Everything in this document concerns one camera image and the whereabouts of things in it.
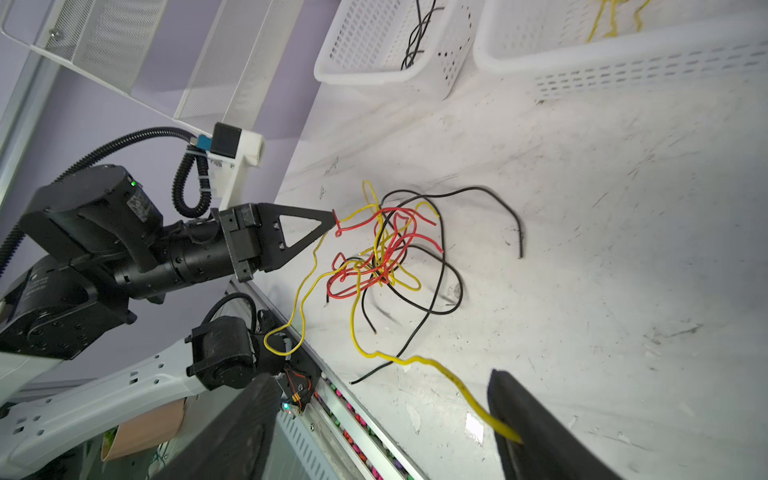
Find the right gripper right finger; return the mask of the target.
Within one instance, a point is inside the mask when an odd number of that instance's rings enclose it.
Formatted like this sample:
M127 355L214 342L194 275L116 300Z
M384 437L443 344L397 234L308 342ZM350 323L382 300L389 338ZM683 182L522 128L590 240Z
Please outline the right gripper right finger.
M495 435L506 479L617 479L510 373L493 370L487 389L490 414L519 436Z

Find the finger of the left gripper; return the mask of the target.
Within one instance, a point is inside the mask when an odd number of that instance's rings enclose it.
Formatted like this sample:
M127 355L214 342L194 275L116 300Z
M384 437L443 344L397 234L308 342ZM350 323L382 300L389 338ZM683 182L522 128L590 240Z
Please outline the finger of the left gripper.
M332 211L270 203L257 205L258 270L278 270L335 226Z

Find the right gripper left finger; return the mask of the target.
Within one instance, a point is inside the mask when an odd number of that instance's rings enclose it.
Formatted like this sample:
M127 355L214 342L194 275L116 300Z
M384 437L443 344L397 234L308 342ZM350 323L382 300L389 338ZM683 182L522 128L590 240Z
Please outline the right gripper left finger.
M273 377L256 377L156 479L260 479L281 406Z

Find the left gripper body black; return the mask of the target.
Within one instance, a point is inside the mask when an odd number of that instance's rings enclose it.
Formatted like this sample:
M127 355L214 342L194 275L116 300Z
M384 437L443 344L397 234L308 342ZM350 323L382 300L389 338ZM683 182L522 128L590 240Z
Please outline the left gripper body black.
M259 239L262 222L258 205L247 203L220 210L219 222L234 275L239 282L251 280L262 268L263 248Z

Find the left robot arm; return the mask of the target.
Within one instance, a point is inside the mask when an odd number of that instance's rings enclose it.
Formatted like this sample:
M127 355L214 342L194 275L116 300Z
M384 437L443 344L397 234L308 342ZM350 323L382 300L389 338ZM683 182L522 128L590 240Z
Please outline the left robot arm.
M139 181L108 157L170 137L186 145L172 185L180 220L166 224ZM211 136L173 126L124 135L38 189L1 245L8 264L24 239L44 256L1 300L1 475L34 478L70 450L177 400L222 387L259 386L278 373L257 314L212 309L167 349L110 376L45 399L14 395L72 360L106 332L132 324L133 300L160 304L173 291L285 266L334 227L330 211L245 203L211 205L208 163L253 165L261 139L217 124Z

